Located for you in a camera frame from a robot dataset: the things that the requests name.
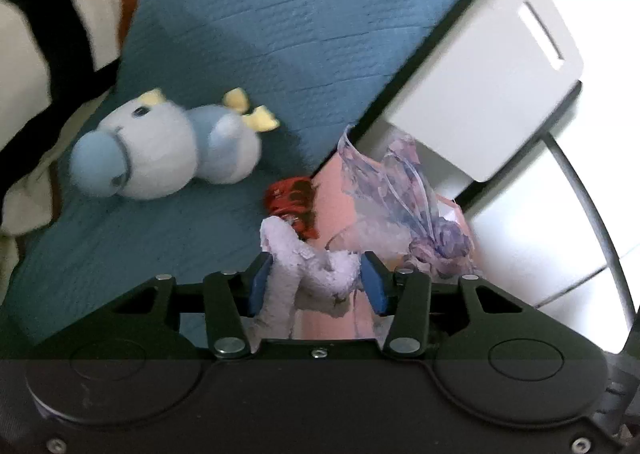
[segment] striped blanket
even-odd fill
[[[115,82],[137,1],[0,0],[0,301],[16,238],[56,217],[51,165]]]

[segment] teal quilted fabric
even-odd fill
[[[247,180],[192,182],[151,202],[82,196],[64,156],[62,217],[29,240],[6,310],[39,341],[155,274],[199,282],[244,269],[265,188],[318,167],[455,1],[140,0],[116,89],[83,132],[158,86],[186,107],[242,86],[282,127],[264,135]],[[202,344],[202,318],[186,318],[184,332]]]

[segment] white fuzzy fabric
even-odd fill
[[[273,256],[261,312],[248,329],[255,349],[263,338],[289,338],[297,309],[313,309],[333,317],[349,309],[349,294],[360,275],[360,256],[317,250],[298,239],[296,231],[276,216],[260,226],[262,250]]]
[[[216,124],[212,136],[224,136],[225,138],[240,138],[242,128],[245,127],[242,118],[233,112],[225,114]]]
[[[127,145],[130,178],[120,194],[133,199],[168,196],[187,185],[198,166],[193,127],[184,111],[172,102],[150,106],[144,116],[133,111],[138,98],[117,108],[98,129],[117,132]]]
[[[225,183],[237,183],[252,173],[260,161],[262,141],[254,130],[242,123],[242,134],[238,141],[236,171]]]

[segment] light blue plush toy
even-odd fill
[[[71,152],[72,182],[85,194],[148,200],[172,194],[193,177],[236,183],[260,160],[257,132],[276,129],[264,107],[249,109],[244,91],[223,106],[184,110],[159,90],[120,106],[84,135]]]

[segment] metal rod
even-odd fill
[[[578,201],[582,206],[582,210],[584,210],[584,213],[589,220],[593,233],[596,235],[596,238],[600,243],[600,248],[602,249],[602,253],[607,261],[607,266],[613,276],[613,281],[616,284],[618,296],[620,297],[622,309],[625,314],[626,325],[631,329],[634,324],[634,320],[636,319],[636,306],[634,305],[633,298],[631,297],[631,291],[629,290],[629,284],[626,281],[625,272],[620,264],[620,256],[616,251],[616,247],[609,235],[609,231],[607,230],[595,203],[591,199],[591,196],[589,196],[589,192],[584,186],[584,183],[582,183],[582,180],[575,171],[574,166],[571,165],[571,162],[558,145],[558,142],[556,142],[556,139],[550,132],[542,134],[540,139],[556,159],[556,162],[558,162],[560,169],[567,178],[569,185],[571,185],[571,188],[574,190],[575,196],[578,198]]]
[[[594,278],[596,275],[604,272],[606,269],[607,269],[607,265],[603,264],[600,268],[597,268],[596,270],[591,272],[586,277],[583,277],[581,280],[579,280],[577,282],[574,282],[573,284],[570,284],[569,286],[567,286],[563,290],[560,290],[559,292],[547,297],[546,299],[541,300],[539,303],[534,304],[533,307],[535,309],[540,309],[540,308],[545,307],[547,304],[551,304],[552,302],[558,300],[559,298],[561,298],[562,296],[566,295],[567,293],[570,293],[573,290],[575,290],[576,288],[580,288],[583,284],[588,283],[592,278]]]

